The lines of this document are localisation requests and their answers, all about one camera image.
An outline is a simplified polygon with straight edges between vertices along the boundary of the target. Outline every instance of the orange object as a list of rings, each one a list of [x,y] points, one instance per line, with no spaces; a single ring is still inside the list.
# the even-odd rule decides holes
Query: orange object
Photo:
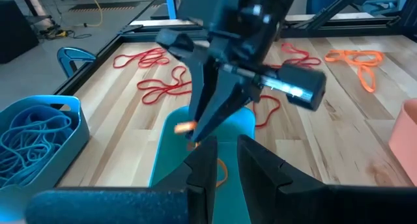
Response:
[[[174,132],[175,133],[186,133],[186,132],[190,132],[190,131],[194,130],[195,127],[197,127],[197,123],[195,121],[178,123],[174,128]]]
[[[220,187],[220,185],[222,185],[224,182],[226,182],[227,177],[229,175],[227,174],[226,164],[221,159],[219,159],[219,158],[217,158],[217,163],[222,167],[222,169],[224,171],[224,178],[222,180],[220,180],[220,181],[217,181],[217,183],[216,183],[216,187],[218,188],[218,187]]]
[[[417,99],[404,101],[388,143],[405,172],[417,185]]]
[[[194,130],[195,127],[197,127],[197,123],[195,121],[178,123],[174,128],[174,132],[175,133],[185,133],[185,132],[189,132],[189,131]],[[199,145],[200,145],[200,142],[195,143],[194,148],[198,147]],[[220,167],[222,167],[222,169],[224,171],[224,178],[220,181],[217,181],[217,183],[216,183],[216,187],[218,188],[220,185],[222,185],[224,182],[226,182],[227,177],[228,177],[228,173],[227,173],[226,164],[221,159],[217,158],[217,163],[220,165]]]
[[[360,61],[360,57],[372,56],[373,59],[367,61]],[[376,89],[375,75],[370,69],[376,67],[384,60],[384,53],[380,51],[353,51],[353,50],[330,50],[324,57],[327,62],[345,61],[348,64],[353,64],[358,67],[358,77],[360,83],[367,92],[374,92]],[[363,78],[363,73],[369,74],[371,77],[371,86],[368,85]]]

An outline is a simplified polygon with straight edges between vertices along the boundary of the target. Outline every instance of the red rope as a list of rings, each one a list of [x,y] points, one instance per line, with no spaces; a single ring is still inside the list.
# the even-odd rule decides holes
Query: red rope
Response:
[[[289,54],[299,54],[303,55],[301,58],[291,58],[284,61],[284,64],[295,64],[301,67],[306,68],[313,68],[312,66],[321,64],[321,60],[316,57],[310,57],[310,54],[308,51],[296,49],[292,44],[290,43],[284,43],[281,45],[281,50],[283,52],[289,53]],[[157,65],[165,65],[170,62],[170,60],[165,57],[166,50],[162,48],[154,48],[150,49],[149,51],[144,51],[135,55],[118,55],[113,60],[113,67],[114,68],[124,68],[128,64],[130,64],[133,60],[137,59],[137,67],[138,68],[152,68],[153,66]],[[119,60],[124,59],[126,60],[124,63],[117,65]],[[273,68],[281,68],[281,65],[279,64],[269,64]],[[177,73],[177,70],[182,70],[179,73],[179,76],[177,77],[175,74]],[[171,71],[171,77],[176,81],[175,84],[170,85],[167,83],[164,83],[160,79],[145,79],[136,84],[137,88],[141,91],[148,91],[142,96],[142,102],[143,104],[154,104],[156,103],[159,98],[163,94],[169,94],[174,96],[179,96],[182,94],[190,94],[191,91],[179,91],[175,92],[175,90],[178,90],[179,88],[182,88],[186,85],[191,84],[191,81],[184,81],[183,75],[186,73],[187,69],[185,66],[176,66]],[[148,100],[149,96],[156,95],[155,99]],[[268,115],[266,116],[266,119],[264,123],[262,124],[256,124],[256,128],[263,128],[268,124],[268,121],[272,114],[280,109],[281,102],[279,99],[270,96],[270,95],[261,95],[261,99],[270,99],[276,102],[277,106],[270,110]],[[253,103],[253,114],[256,117],[256,109],[255,109],[255,103]]]

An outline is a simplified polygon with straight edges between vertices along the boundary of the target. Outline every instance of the blue rope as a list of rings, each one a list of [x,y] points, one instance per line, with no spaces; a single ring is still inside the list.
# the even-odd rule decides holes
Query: blue rope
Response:
[[[71,118],[52,107],[17,114],[0,137],[0,188],[32,182],[72,132]]]

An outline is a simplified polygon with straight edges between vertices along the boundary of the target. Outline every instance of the teal bin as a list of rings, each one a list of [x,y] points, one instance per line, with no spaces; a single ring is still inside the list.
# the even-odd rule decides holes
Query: teal bin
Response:
[[[30,198],[53,188],[89,140],[89,128],[81,110],[81,102],[73,96],[30,96],[13,103],[0,112],[0,135],[8,130],[19,112],[35,105],[51,104],[64,104],[70,108],[62,112],[71,118],[74,131],[32,182],[23,187],[10,185],[0,189],[0,223],[23,219]]]
[[[175,110],[165,120],[149,186],[157,184],[189,155],[185,137],[174,133],[176,124],[189,120],[188,107]],[[250,223],[237,164],[237,137],[241,134],[252,139],[255,137],[255,116],[247,108],[231,115],[213,132],[218,140],[218,157],[224,161],[229,172],[227,181],[216,189],[215,224]],[[218,180],[223,177],[224,173],[218,166]]]

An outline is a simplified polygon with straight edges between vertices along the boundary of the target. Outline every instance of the orange rope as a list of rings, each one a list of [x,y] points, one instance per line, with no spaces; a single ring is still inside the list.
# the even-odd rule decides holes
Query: orange rope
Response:
[[[191,122],[182,122],[182,123],[178,123],[175,128],[174,128],[174,132],[175,133],[185,133],[185,132],[189,132],[195,129],[195,127],[197,127],[197,123],[195,121],[191,121]],[[195,143],[195,148],[198,147],[200,145],[200,142]],[[227,177],[229,176],[228,172],[227,172],[227,167],[226,164],[219,158],[217,158],[217,163],[220,165],[220,167],[223,169],[224,172],[224,178],[220,181],[217,181],[216,183],[216,187],[220,187],[224,182],[226,182]]]
[[[360,57],[373,56],[373,59],[368,61],[360,61]],[[345,61],[348,64],[352,64],[358,67],[358,77],[362,86],[367,92],[374,92],[376,89],[375,74],[370,69],[376,67],[384,60],[384,53],[380,51],[352,51],[352,50],[330,50],[324,57],[327,62]],[[369,74],[371,77],[371,86],[368,85],[366,80],[363,78],[363,73]]]

